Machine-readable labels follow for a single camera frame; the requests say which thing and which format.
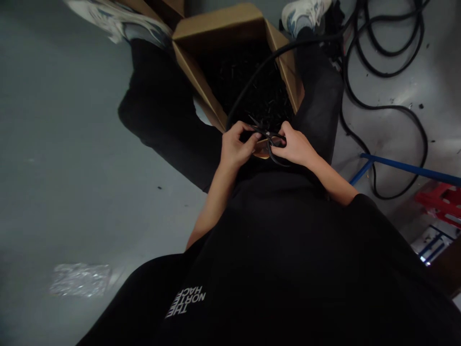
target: scissors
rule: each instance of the scissors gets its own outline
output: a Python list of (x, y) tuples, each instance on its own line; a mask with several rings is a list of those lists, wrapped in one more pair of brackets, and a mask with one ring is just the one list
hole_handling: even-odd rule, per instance
[(272, 147), (279, 147), (279, 148), (286, 147), (287, 139), (284, 136), (279, 135), (278, 133), (270, 132), (268, 130), (263, 129), (263, 126), (262, 126), (261, 123), (256, 121), (256, 119), (253, 118), (251, 115), (248, 114), (248, 116), (251, 118), (251, 120), (254, 123), (254, 125), (248, 124), (248, 126), (250, 126), (256, 132), (262, 134), (264, 137), (266, 137), (266, 139), (267, 139), (267, 152), (269, 154), (269, 157), (272, 159), (272, 161), (274, 161), (279, 166), (289, 167), (289, 165), (280, 163), (275, 158), (274, 154), (272, 154), (272, 149), (270, 148), (271, 146)]

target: clear plastic bag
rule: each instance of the clear plastic bag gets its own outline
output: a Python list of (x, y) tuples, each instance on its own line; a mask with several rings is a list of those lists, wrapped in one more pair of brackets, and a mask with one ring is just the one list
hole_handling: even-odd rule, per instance
[(49, 289), (56, 296), (102, 296), (110, 278), (110, 267), (84, 263), (58, 264)]

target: concrete floor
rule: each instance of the concrete floor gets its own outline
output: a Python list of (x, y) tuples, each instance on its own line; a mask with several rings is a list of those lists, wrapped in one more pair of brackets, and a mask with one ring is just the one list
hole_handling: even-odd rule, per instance
[[(235, 0), (196, 0), (192, 13)], [(278, 24), (282, 0), (253, 1)], [(347, 14), (354, 1), (344, 1)], [(402, 13), (407, 2), (373, 1), (372, 13)], [(433, 1), (425, 11), (423, 49), (402, 75), (381, 80), (357, 60), (350, 65), (357, 95), (370, 104), (394, 99), (416, 109), (429, 140), (426, 167), (461, 175), (461, 118), (457, 110), (461, 50), (456, 0)], [(412, 21), (379, 26), (385, 48), (408, 37)], [(128, 45), (113, 45), (98, 28), (60, 1), (0, 3), (0, 344), (74, 345), (92, 326), (127, 276), (145, 261), (182, 252), (205, 195), (120, 124), (117, 106), (132, 71)], [(405, 56), (382, 59), (363, 39), (371, 62), (384, 71)], [(369, 112), (344, 101), (345, 116), (372, 152), (416, 164), (421, 140), (411, 121), (393, 111)], [(338, 130), (333, 166), (351, 178), (360, 149)], [(378, 167), (383, 194), (411, 178)], [(410, 241), (427, 219), (412, 192), (379, 207)], [(358, 184), (371, 195), (370, 180)], [(113, 276), (103, 297), (51, 297), (59, 263), (109, 264)]]

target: sneaker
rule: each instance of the sneaker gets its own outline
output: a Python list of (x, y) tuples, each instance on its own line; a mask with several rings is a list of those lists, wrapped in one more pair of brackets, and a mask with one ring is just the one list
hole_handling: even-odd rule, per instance
[(144, 27), (152, 35), (153, 41), (159, 47), (164, 47), (172, 35), (171, 29), (142, 14), (130, 12), (109, 0), (64, 0), (76, 14), (90, 23), (99, 26), (110, 33), (109, 39), (119, 43), (124, 38), (126, 24), (136, 24)]
[(303, 16), (309, 19), (303, 22), (303, 27), (309, 26), (314, 29), (316, 25), (320, 25), (322, 16), (328, 11), (331, 2), (332, 0), (298, 0), (290, 2), (282, 11), (283, 28), (296, 37), (301, 30), (300, 27), (296, 27), (298, 19)]

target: black cable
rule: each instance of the black cable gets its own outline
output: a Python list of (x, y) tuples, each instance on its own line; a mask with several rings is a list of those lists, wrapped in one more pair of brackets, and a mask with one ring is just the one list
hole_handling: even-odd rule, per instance
[[(351, 42), (351, 44), (349, 46), (349, 49), (347, 51), (346, 56), (344, 56), (343, 52), (341, 52), (341, 54), (342, 54), (341, 70), (342, 70), (342, 74), (343, 74), (344, 84), (346, 85), (346, 90), (347, 90), (349, 96), (352, 98), (352, 100), (355, 101), (355, 103), (357, 105), (359, 105), (360, 107), (362, 107), (362, 108), (369, 109), (369, 110), (394, 109), (394, 110), (402, 111), (402, 112), (406, 113), (407, 115), (409, 115), (410, 118), (415, 123), (415, 125), (417, 126), (417, 128), (418, 128), (418, 130), (419, 130), (419, 132), (421, 134), (421, 137), (423, 139), (423, 158), (422, 158), (421, 164), (420, 164), (420, 167), (423, 167), (424, 164), (425, 164), (426, 158), (427, 158), (428, 144), (427, 144), (426, 132), (425, 132), (421, 122), (419, 121), (418, 116), (412, 110), (410, 110), (410, 109), (408, 109), (407, 107), (404, 107), (404, 106), (393, 106), (392, 105), (392, 106), (376, 106), (376, 107), (374, 107), (374, 106), (370, 106), (370, 105), (367, 105), (367, 104), (361, 102), (357, 98), (357, 96), (353, 93), (353, 91), (351, 89), (351, 84), (349, 82), (349, 71), (348, 71), (349, 59), (350, 59), (351, 52), (352, 52), (354, 47), (357, 47), (357, 51), (359, 53), (360, 59), (363, 61), (364, 65), (370, 70), (370, 72), (374, 73), (375, 75), (380, 76), (382, 78), (389, 78), (389, 77), (396, 76), (396, 75), (400, 74), (401, 72), (403, 72), (406, 68), (408, 68), (408, 66), (410, 66), (410, 64), (416, 58), (416, 55), (418, 54), (419, 49), (421, 48), (421, 45), (423, 43), (425, 27), (424, 27), (424, 20), (423, 20), (423, 16), (422, 16), (422, 11), (428, 5), (430, 0), (426, 0), (424, 3), (422, 3), (422, 0), (413, 0), (413, 1), (414, 1), (414, 4), (415, 4), (415, 10), (410, 12), (410, 13), (407, 13), (407, 14), (404, 14), (404, 15), (380, 15), (380, 16), (370, 18), (369, 11), (368, 11), (368, 0), (357, 0), (354, 12), (350, 16), (350, 18), (348, 19), (348, 21), (346, 22), (344, 27), (337, 34), (331, 35), (331, 36), (313, 37), (313, 38), (310, 38), (310, 39), (307, 39), (307, 40), (298, 40), (298, 41), (295, 41), (295, 42), (291, 42), (291, 43), (287, 44), (286, 46), (284, 46), (284, 47), (276, 50), (275, 52), (273, 52), (266, 60), (264, 60), (264, 62), (261, 65), (259, 65), (259, 67), (255, 71), (255, 73), (251, 76), (250, 80), (248, 81), (248, 84), (243, 88), (243, 90), (241, 91), (241, 93), (238, 96), (237, 100), (235, 101), (232, 109), (230, 110), (230, 112), (228, 114), (227, 123), (226, 123), (226, 131), (228, 131), (231, 128), (231, 126), (233, 124), (232, 120), (234, 118), (235, 111), (236, 111), (237, 107), (239, 106), (240, 102), (242, 101), (242, 99), (244, 98), (248, 88), (253, 84), (254, 79), (259, 74), (259, 72), (265, 67), (266, 64), (273, 61), (274, 59), (276, 59), (280, 55), (286, 53), (287, 51), (292, 50), (292, 49), (294, 49), (296, 47), (299, 47), (299, 46), (311, 45), (311, 44), (315, 44), (315, 43), (319, 43), (319, 42), (335, 41), (335, 40), (339, 40), (341, 42), (341, 45), (344, 45), (344, 39), (343, 39), (344, 32), (348, 29), (348, 27), (353, 22), (353, 25), (354, 25), (354, 38), (352, 39), (352, 42)], [(365, 12), (365, 24), (360, 29), (358, 29), (358, 20), (359, 20), (358, 13), (360, 12), (361, 9), (363, 9), (364, 12)], [(414, 16), (416, 16), (415, 29), (413, 30), (413, 34), (412, 34), (410, 40), (404, 45), (404, 47), (402, 49), (400, 49), (400, 50), (398, 50), (396, 52), (390, 52), (390, 51), (385, 50), (384, 48), (382, 48), (379, 45), (379, 43), (377, 42), (377, 39), (376, 39), (376, 37), (374, 35), (373, 29), (372, 29), (372, 24), (377, 23), (377, 22), (400, 22), (400, 21), (404, 21), (406, 19), (412, 18)], [(397, 55), (403, 53), (414, 42), (418, 31), (419, 31), (420, 35), (419, 35), (419, 41), (418, 41), (418, 45), (417, 45), (417, 47), (415, 49), (415, 52), (413, 53), (412, 57), (406, 62), (406, 64), (396, 72), (383, 73), (383, 72), (380, 72), (377, 69), (375, 69), (368, 62), (368, 60), (366, 59), (366, 57), (365, 57), (365, 55), (364, 55), (364, 53), (362, 51), (362, 47), (360, 46), (359, 38), (360, 38), (361, 34), (365, 30), (368, 31), (368, 34), (369, 34), (369, 36), (371, 38), (371, 41), (375, 45), (376, 49), (379, 52), (381, 52), (382, 54), (384, 54), (385, 56), (397, 56)], [(340, 123), (341, 123), (342, 127), (344, 128), (344, 130), (346, 131), (346, 133), (349, 134), (354, 139), (354, 141), (367, 154), (370, 154), (370, 150), (368, 149), (366, 144), (362, 141), (362, 139), (359, 136), (357, 136), (357, 134), (355, 134), (347, 126), (347, 123), (346, 123), (346, 121), (344, 119), (344, 113), (343, 113), (342, 109), (340, 111)], [(373, 193), (374, 193), (374, 195), (376, 197), (378, 197), (380, 199), (393, 199), (393, 198), (397, 198), (397, 197), (402, 196), (405, 192), (407, 192), (413, 186), (414, 182), (418, 178), (418, 175), (415, 175), (414, 178), (408, 184), (408, 186), (403, 191), (401, 191), (400, 193), (398, 193), (398, 194), (396, 194), (394, 196), (391, 196), (391, 197), (384, 197), (384, 196), (380, 195), (378, 193), (377, 189), (376, 189), (376, 168), (375, 168), (374, 164), (373, 164), (373, 176), (374, 176)]]

